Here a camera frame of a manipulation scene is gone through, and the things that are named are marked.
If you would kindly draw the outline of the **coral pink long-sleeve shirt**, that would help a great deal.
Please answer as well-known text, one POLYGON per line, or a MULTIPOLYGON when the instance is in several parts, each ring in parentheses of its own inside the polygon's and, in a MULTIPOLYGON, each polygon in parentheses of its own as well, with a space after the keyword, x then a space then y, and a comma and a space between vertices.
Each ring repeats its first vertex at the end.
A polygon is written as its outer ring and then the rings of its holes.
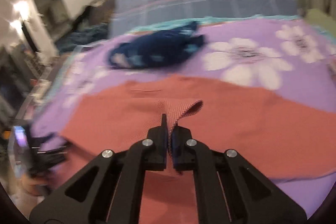
POLYGON ((223 152, 233 148, 312 215, 335 183, 335 86, 329 77, 290 76, 278 91, 216 79, 170 76, 127 81, 72 99, 61 96, 33 123, 55 132, 51 149, 73 143, 59 167, 61 185, 104 149, 128 149, 167 114, 169 126, 223 152))

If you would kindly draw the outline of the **teal fuzzy blanket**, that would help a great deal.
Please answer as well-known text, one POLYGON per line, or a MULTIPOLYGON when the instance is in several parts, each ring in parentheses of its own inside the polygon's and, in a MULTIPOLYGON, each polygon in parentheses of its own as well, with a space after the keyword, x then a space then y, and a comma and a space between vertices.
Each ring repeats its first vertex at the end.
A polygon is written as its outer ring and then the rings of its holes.
POLYGON ((107 39, 108 32, 108 24, 100 23, 95 26, 89 26, 81 31, 75 31, 64 35, 55 42, 55 46, 61 54, 72 52, 77 46, 83 46, 107 39))

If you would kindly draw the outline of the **black garment on headboard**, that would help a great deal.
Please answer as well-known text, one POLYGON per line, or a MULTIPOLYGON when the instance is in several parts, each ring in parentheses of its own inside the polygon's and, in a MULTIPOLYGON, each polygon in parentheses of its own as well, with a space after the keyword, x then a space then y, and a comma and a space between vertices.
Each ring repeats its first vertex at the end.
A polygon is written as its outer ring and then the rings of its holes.
POLYGON ((90 26, 107 23, 112 13, 113 7, 106 5, 105 1, 94 0, 84 7, 81 14, 72 22, 72 28, 77 30, 84 21, 87 21, 90 26))

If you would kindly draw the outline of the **purple floral bed sheet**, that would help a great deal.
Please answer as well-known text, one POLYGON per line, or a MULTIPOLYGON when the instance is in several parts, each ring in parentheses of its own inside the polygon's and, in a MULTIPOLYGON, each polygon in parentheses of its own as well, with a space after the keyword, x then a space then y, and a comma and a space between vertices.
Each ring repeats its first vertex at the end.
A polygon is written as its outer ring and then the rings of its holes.
POLYGON ((75 57, 68 81, 48 108, 61 96, 77 99, 127 81, 148 83, 170 76, 216 79, 273 92, 283 88, 290 76, 329 77, 335 86, 327 67, 335 58, 335 46, 301 20, 243 20, 202 27, 198 34, 205 36, 205 45, 184 63, 139 71, 113 69, 108 62, 109 52, 135 35, 103 41, 75 57))

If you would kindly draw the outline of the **navy star-patterned folded garment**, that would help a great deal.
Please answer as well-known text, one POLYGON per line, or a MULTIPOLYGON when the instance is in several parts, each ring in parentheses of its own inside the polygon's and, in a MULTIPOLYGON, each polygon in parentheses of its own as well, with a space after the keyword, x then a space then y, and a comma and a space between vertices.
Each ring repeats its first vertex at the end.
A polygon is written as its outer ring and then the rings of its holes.
POLYGON ((151 69, 184 63, 205 45, 205 36, 198 35, 198 23, 170 30, 160 30, 121 43, 108 54, 115 69, 151 69))

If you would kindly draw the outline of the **green pillow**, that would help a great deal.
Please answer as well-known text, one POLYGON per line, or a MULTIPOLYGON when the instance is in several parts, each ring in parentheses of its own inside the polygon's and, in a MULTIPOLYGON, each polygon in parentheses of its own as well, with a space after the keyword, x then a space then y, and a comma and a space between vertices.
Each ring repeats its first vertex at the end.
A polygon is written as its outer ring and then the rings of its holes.
POLYGON ((335 20, 319 9, 308 9, 305 21, 335 44, 335 20))

